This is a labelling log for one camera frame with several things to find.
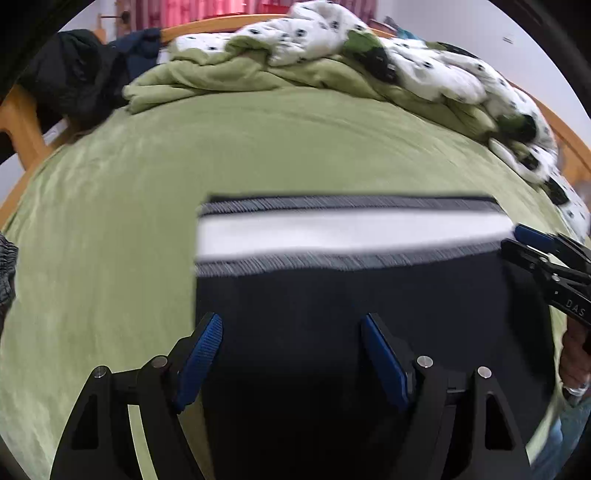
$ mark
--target metal screw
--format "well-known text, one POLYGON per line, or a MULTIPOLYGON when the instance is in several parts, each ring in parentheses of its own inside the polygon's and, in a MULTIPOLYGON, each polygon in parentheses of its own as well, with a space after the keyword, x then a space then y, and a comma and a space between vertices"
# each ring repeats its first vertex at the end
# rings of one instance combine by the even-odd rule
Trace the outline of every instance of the metal screw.
POLYGON ((159 355, 159 356, 155 356, 152 361, 150 362, 150 364, 152 365, 152 367, 154 368, 162 368, 164 367, 166 364, 168 363, 168 358, 166 358, 164 355, 159 355))
POLYGON ((478 372, 478 375, 480 375, 482 378, 492 377, 491 369, 488 367, 478 367, 477 372, 478 372))
POLYGON ((92 376, 95 378, 100 378, 100 377, 104 377, 107 373, 107 367, 105 367, 104 365, 101 365, 100 367, 96 367, 93 371, 92 371, 92 376))
POLYGON ((427 355, 421 355, 417 358, 417 363, 423 368, 429 368, 433 366, 433 359, 427 355))

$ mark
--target gray fabric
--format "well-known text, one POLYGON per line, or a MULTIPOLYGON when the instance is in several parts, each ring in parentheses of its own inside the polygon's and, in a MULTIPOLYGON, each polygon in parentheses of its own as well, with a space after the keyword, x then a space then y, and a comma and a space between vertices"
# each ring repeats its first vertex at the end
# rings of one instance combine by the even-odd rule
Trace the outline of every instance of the gray fabric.
POLYGON ((420 198, 381 195, 338 195, 313 197, 263 197, 257 199, 230 199, 206 203, 200 214, 262 212, 266 210, 305 210, 350 207, 400 207, 442 210, 477 210, 481 212, 503 212, 492 199, 462 198, 420 198))
POLYGON ((401 267, 418 265, 454 258, 477 255, 498 250, 500 242, 486 242, 476 245, 460 245, 452 248, 438 248, 401 252, 396 254, 326 255, 326 254, 283 254, 264 255, 241 260, 199 262, 196 274, 206 277, 240 277, 276 270, 298 270, 300 268, 329 268, 331 270, 354 271, 369 268, 401 267))
POLYGON ((4 319, 15 297, 14 275, 16 273, 18 248, 0 233, 0 333, 4 319))

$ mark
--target human hand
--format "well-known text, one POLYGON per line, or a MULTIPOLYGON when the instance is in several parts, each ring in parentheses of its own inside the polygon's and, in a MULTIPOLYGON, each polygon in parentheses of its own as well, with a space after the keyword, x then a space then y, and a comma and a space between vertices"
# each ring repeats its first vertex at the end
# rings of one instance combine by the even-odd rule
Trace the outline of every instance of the human hand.
POLYGON ((583 350, 588 330, 572 318, 567 319, 566 332, 562 337, 562 353, 558 373, 569 388, 584 388, 591 383, 591 355, 583 350))

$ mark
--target green bed sheet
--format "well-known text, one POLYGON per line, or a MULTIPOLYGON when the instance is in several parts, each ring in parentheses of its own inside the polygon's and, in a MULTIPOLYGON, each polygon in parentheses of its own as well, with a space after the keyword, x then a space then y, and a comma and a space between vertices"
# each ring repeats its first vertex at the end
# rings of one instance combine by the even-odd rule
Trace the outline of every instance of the green bed sheet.
MULTIPOLYGON (((20 258, 0 339, 0 434, 33 480, 48 478, 93 367, 138 368, 190 334, 198 205, 285 192, 486 193, 516 222, 564 231, 547 197, 486 147, 390 103, 289 86, 115 111, 47 159, 4 229, 20 258)), ((212 478, 198 402, 182 421, 212 478)))

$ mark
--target black jacket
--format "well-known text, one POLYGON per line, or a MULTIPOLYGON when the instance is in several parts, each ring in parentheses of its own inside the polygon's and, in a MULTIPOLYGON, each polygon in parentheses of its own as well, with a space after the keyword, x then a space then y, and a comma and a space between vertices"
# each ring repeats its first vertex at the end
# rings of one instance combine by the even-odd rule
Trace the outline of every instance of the black jacket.
POLYGON ((33 58, 19 83, 42 103, 82 128, 102 122, 125 104, 124 55, 89 30, 59 32, 33 58))

